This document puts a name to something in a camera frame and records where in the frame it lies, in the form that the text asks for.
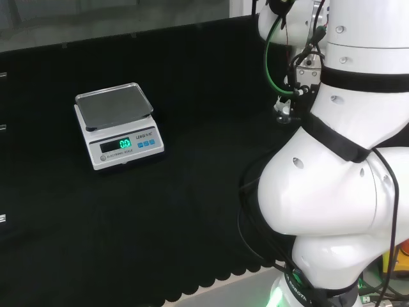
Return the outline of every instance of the black tabletop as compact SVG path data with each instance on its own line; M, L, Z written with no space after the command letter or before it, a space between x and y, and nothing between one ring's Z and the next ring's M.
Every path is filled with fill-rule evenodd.
M288 134L262 54L244 18L0 55L1 306L161 305L257 270L237 232L238 179ZM285 49L270 59L279 81ZM75 96L131 82L166 152L94 171Z

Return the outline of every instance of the yellow object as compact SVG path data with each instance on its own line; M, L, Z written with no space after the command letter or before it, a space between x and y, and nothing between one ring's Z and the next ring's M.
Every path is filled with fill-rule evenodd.
M388 270L388 262L389 262L389 252L383 254L382 256L382 273L384 277L386 276ZM406 256L399 250L399 254L397 255L397 260L395 264L395 268L392 271L391 278L399 279L399 278L407 278L409 276L409 256Z

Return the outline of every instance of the green cable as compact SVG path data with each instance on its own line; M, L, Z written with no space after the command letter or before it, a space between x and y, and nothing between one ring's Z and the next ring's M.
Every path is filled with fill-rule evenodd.
M265 62L265 72L266 72L266 76L267 76L267 80L268 83L270 84L270 86L273 88L273 90L275 90L278 94L280 94L281 96L284 97L294 97L294 93L292 91L284 91L282 89L280 89L275 83L274 81L271 79L270 77L270 72L268 71L268 65L267 65L267 57L268 57L268 47L270 45L270 40L273 37L275 30L277 29L277 27L279 26L281 21L281 18L277 18L277 20L274 22L268 36L267 36L267 41L266 41L266 48L265 48L265 52L264 52L264 62Z

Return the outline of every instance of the green led display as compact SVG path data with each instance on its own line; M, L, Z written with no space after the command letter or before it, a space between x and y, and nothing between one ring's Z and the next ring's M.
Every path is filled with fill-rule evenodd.
M130 146L131 146L131 143L130 143L130 141L129 141L128 138L122 139L122 140L120 141L120 147L121 147L121 148L126 148L126 147L130 147Z

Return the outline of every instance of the green light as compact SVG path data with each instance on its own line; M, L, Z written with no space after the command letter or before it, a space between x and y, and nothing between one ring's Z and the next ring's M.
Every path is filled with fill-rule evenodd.
M282 291L275 288L266 307L278 307L282 299Z
M129 141L128 138L122 139L122 140L120 141L120 147L121 147L121 148L126 148L126 147L130 147L130 146L131 146L131 143L130 143L130 141Z

